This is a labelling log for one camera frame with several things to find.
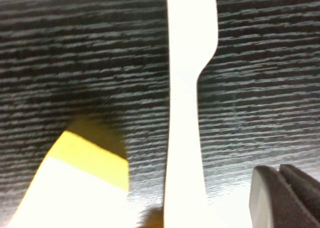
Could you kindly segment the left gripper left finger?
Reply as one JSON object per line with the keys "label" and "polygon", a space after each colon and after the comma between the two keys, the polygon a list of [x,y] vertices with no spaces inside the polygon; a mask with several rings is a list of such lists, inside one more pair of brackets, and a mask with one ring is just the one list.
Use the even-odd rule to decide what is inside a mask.
{"label": "left gripper left finger", "polygon": [[268,166],[253,169],[249,212],[254,228],[318,228],[313,217],[280,173]]}

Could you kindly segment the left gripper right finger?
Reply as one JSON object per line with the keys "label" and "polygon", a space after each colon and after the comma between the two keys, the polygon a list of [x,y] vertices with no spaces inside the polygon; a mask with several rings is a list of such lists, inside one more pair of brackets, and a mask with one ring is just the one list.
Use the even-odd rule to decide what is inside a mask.
{"label": "left gripper right finger", "polygon": [[313,217],[320,216],[320,183],[299,168],[282,164],[279,172]]}

